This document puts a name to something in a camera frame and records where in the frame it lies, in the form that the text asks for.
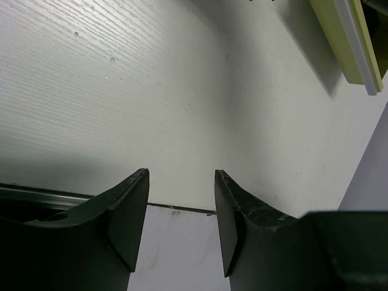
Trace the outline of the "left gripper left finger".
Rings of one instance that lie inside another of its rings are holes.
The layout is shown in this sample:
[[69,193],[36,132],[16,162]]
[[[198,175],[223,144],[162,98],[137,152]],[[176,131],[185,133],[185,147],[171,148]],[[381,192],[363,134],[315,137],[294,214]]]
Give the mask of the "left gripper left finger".
[[127,290],[149,197],[138,169],[87,198],[1,185],[2,290]]

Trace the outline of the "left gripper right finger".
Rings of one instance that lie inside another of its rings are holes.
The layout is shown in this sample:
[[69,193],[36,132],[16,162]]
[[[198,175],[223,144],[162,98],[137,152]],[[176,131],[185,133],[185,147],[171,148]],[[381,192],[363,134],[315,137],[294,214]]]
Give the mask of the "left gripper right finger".
[[224,275],[232,290],[386,290],[387,213],[294,218],[215,172]]

